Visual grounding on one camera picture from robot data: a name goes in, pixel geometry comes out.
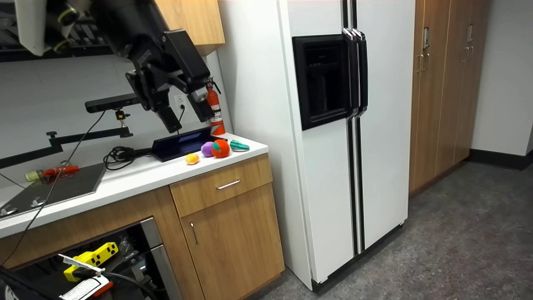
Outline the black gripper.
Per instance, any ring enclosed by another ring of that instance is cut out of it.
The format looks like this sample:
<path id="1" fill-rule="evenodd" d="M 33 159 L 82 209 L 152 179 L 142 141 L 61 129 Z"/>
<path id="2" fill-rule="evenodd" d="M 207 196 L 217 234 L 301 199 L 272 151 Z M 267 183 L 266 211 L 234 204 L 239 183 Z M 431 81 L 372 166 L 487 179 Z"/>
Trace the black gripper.
<path id="1" fill-rule="evenodd" d="M 167 103 L 171 86 L 182 91 L 199 121 L 212 116 L 202 89 L 211 83 L 209 69 L 184 29 L 162 31 L 152 38 L 136 34 L 127 51 L 134 69 L 126 74 L 144 109 L 154 111 L 169 133 L 181 123 Z"/>

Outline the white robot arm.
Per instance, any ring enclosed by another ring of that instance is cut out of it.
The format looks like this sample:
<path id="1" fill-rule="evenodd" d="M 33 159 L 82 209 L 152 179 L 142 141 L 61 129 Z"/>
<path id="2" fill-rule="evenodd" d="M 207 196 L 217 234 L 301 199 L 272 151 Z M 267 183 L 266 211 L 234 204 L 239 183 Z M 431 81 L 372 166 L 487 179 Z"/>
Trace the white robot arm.
<path id="1" fill-rule="evenodd" d="M 18 41 L 33 54 L 61 48 L 87 13 L 114 54 L 131 61 L 126 79 L 134 101 L 154 111 L 172 133 L 181 123 L 169 106 L 171 86 L 186 94 L 199 121 L 212 116 L 207 66 L 184 29 L 171 29 L 154 0 L 11 0 Z"/>

